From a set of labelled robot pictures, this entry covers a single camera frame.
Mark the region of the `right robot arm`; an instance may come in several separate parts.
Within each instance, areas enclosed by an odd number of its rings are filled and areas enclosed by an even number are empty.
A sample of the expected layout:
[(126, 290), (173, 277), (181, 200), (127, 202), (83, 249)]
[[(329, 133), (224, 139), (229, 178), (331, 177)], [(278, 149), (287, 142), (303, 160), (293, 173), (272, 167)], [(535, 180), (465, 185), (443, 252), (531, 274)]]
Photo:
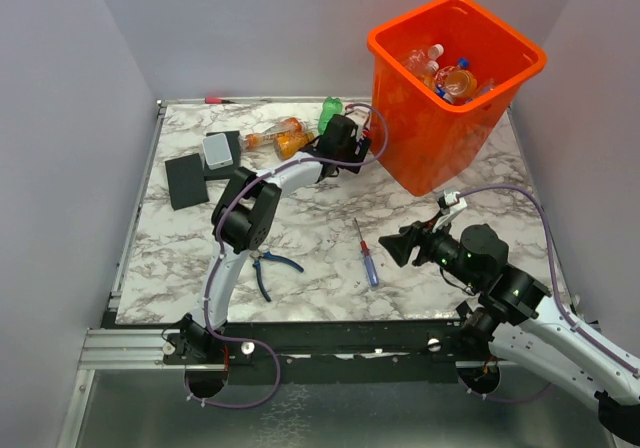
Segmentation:
[(639, 359), (574, 317), (550, 290), (508, 261), (509, 247), (486, 224), (458, 238), (416, 222), (379, 240), (399, 266), (434, 263), (477, 295), (459, 335), (461, 351), (513, 361), (594, 408), (602, 426), (639, 442)]

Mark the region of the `small orange juice bottle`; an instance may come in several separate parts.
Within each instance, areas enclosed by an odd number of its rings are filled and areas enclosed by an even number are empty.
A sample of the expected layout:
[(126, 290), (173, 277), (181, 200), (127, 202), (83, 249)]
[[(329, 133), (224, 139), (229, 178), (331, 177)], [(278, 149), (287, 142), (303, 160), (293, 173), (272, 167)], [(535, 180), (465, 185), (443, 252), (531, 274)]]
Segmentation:
[(437, 88), (454, 99), (469, 98), (477, 89), (477, 79), (468, 70), (459, 66), (440, 69), (435, 76)]

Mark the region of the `green plastic bottle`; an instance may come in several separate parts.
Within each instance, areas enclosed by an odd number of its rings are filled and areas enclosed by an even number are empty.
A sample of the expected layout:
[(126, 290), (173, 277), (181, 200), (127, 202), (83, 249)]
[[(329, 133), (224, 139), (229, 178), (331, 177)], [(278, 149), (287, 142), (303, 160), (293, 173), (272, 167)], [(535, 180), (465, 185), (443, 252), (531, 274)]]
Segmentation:
[(331, 118), (343, 111), (343, 103), (340, 98), (327, 97), (322, 104), (321, 114), (318, 120), (318, 133), (323, 134)]

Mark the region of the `clear white-cap bottle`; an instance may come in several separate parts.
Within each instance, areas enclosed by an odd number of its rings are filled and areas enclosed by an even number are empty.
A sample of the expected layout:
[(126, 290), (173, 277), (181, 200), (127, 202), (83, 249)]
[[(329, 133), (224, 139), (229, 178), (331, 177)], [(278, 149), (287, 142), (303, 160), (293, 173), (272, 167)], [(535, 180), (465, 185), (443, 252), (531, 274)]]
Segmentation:
[(401, 65), (415, 76), (434, 75), (440, 68), (438, 59), (444, 54), (442, 44), (434, 44), (428, 48), (417, 48), (400, 58)]

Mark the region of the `small Pepsi bottle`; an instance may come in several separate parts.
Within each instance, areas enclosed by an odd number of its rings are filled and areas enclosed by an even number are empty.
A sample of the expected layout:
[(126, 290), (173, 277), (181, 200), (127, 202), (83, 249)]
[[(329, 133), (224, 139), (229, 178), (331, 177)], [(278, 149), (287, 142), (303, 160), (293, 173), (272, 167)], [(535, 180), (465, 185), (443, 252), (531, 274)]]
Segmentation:
[(470, 103), (481, 96), (490, 93), (496, 87), (496, 82), (493, 78), (488, 79), (484, 83), (482, 83), (475, 92), (466, 100), (467, 103)]

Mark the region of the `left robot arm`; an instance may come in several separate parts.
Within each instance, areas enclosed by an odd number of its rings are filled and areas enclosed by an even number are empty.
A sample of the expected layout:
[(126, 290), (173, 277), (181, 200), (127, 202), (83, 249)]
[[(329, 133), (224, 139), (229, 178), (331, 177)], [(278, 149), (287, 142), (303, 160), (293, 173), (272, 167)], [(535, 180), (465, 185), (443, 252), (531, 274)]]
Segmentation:
[(202, 363), (218, 356), (221, 339), (210, 329), (227, 322), (242, 267), (267, 238), (279, 202), (341, 169), (359, 172), (371, 144), (365, 135), (369, 118), (364, 105), (352, 104), (288, 160), (259, 172), (245, 167), (234, 172), (211, 217), (214, 251), (200, 301), (179, 323), (175, 345), (183, 347), (184, 356)]

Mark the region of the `large orange label jug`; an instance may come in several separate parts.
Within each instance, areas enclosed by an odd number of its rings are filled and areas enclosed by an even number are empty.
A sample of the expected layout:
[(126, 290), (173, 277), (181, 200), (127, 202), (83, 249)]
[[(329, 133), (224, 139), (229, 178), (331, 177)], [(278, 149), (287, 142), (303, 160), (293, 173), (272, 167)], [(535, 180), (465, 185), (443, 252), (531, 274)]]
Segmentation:
[(437, 91), (436, 75), (439, 71), (439, 64), (435, 60), (429, 60), (424, 66), (423, 73), (421, 75), (422, 83), (431, 91)]

